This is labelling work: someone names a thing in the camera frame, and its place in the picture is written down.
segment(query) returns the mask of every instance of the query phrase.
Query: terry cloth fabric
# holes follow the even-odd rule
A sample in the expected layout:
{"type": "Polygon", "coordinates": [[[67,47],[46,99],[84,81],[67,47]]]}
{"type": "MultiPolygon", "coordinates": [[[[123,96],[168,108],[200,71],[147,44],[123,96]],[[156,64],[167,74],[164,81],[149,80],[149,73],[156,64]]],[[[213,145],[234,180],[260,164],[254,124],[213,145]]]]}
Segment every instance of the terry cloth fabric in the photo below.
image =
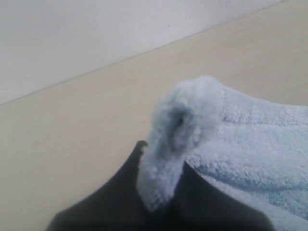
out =
{"type": "Polygon", "coordinates": [[[308,231],[308,107],[255,99],[201,77],[158,103],[147,141],[137,188],[150,211],[172,199],[186,161],[266,214],[276,230],[308,231]]]}

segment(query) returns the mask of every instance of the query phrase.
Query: white wall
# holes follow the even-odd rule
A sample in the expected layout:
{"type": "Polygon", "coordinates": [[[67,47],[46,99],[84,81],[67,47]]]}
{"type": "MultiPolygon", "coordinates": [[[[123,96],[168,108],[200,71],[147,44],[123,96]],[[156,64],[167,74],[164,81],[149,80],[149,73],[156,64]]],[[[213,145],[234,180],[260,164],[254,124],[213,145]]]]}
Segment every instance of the white wall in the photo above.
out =
{"type": "Polygon", "coordinates": [[[280,0],[1,0],[0,103],[280,0]]]}

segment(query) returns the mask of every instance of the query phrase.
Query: fuzzy fabric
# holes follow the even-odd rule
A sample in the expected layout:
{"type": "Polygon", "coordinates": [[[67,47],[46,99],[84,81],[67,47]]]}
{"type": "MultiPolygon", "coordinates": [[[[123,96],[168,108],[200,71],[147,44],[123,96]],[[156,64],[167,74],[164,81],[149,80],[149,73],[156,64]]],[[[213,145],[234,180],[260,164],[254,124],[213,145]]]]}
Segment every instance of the fuzzy fabric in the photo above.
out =
{"type": "Polygon", "coordinates": [[[182,82],[157,105],[139,166],[150,211],[170,201],[184,161],[277,230],[308,231],[308,107],[255,99],[212,77],[182,82]]]}

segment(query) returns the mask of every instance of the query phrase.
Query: towel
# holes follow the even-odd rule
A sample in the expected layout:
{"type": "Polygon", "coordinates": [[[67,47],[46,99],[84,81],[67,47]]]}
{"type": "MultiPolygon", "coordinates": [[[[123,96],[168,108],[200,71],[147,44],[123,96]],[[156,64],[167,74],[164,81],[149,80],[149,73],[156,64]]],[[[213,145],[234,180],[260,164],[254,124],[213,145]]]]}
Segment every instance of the towel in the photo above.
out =
{"type": "Polygon", "coordinates": [[[137,180],[149,210],[171,200],[186,161],[266,214],[276,230],[308,231],[308,107],[270,103],[200,77],[157,104],[152,127],[137,180]]]}

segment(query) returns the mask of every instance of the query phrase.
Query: light blue towel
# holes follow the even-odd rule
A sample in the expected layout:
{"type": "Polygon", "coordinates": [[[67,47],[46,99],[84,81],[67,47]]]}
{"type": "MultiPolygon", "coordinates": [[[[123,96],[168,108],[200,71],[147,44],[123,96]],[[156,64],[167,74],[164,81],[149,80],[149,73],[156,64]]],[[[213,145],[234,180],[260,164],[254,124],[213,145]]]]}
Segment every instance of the light blue towel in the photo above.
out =
{"type": "Polygon", "coordinates": [[[201,77],[159,102],[148,143],[137,187],[149,209],[172,198],[186,160],[277,230],[308,231],[308,107],[255,99],[201,77]]]}

